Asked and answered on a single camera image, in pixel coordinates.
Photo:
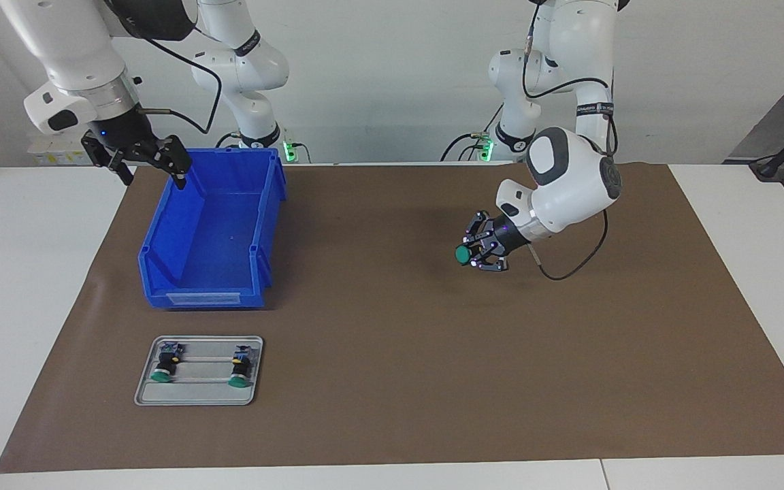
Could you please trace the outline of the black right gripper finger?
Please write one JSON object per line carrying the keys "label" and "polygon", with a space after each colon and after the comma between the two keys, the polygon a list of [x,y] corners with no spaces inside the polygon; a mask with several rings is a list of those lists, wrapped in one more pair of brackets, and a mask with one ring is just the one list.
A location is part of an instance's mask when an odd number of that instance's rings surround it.
{"label": "black right gripper finger", "polygon": [[107,148],[93,133],[85,133],[81,137],[81,145],[94,167],[108,169],[113,174],[116,174],[125,186],[130,186],[133,183],[133,172],[123,161],[121,151],[115,151],[113,154],[109,153]]}
{"label": "black right gripper finger", "polygon": [[178,190],[186,188],[186,176],[192,167],[192,158],[176,135],[157,139],[157,151],[152,156],[152,166],[164,171],[174,181]]}

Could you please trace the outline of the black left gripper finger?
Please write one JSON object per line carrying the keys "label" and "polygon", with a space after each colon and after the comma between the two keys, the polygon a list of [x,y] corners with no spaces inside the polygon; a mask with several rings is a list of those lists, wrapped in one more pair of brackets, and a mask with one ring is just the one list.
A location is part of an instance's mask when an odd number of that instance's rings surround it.
{"label": "black left gripper finger", "polygon": [[477,211],[465,230],[464,245],[495,246],[493,219],[488,211]]}
{"label": "black left gripper finger", "polygon": [[471,266],[481,271],[504,272],[509,270],[507,255],[506,252],[477,251],[471,257]]}

